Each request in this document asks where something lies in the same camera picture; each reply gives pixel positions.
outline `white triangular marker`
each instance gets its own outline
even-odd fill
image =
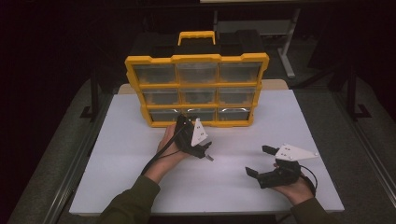
[[[307,151],[305,149],[294,147],[291,145],[283,145],[275,154],[275,157],[282,161],[299,161],[318,157],[316,152]]]
[[[207,134],[204,130],[200,119],[195,120],[194,132],[192,133],[191,146],[195,147],[207,138]]]

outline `dark background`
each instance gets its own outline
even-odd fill
[[[127,82],[123,61],[139,32],[212,29],[211,8],[128,9],[134,5],[122,0],[0,2],[0,223],[7,222],[64,112],[92,72],[104,91],[112,91]],[[285,7],[230,7],[221,16],[289,18]],[[387,1],[305,6],[294,37],[319,39],[311,67],[326,68],[340,55],[351,55],[358,75],[396,119],[391,13]]]

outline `yellow storage organizer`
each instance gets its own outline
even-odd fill
[[[143,33],[125,60],[143,118],[166,127],[180,113],[205,126],[248,126],[269,62],[257,31]]]

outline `wrist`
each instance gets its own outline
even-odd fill
[[[174,164],[171,164],[166,161],[155,161],[151,164],[148,168],[146,173],[144,174],[145,177],[151,179],[155,183],[159,184],[163,177],[174,167]]]
[[[295,194],[295,195],[289,195],[288,199],[291,202],[292,205],[297,205],[299,203],[303,203],[309,199],[314,198],[313,194]]]

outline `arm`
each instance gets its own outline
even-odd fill
[[[288,186],[274,187],[274,190],[285,195],[293,207],[290,209],[299,224],[338,224],[314,197],[306,182],[299,178],[296,183]]]
[[[160,150],[172,138],[175,125],[166,128],[163,139],[158,145]],[[125,190],[116,196],[99,216],[98,223],[147,223],[151,213],[154,199],[160,192],[159,183],[163,177],[178,165],[189,154],[179,151],[173,143],[164,153],[163,157],[152,163],[144,175],[137,178],[131,189]]]

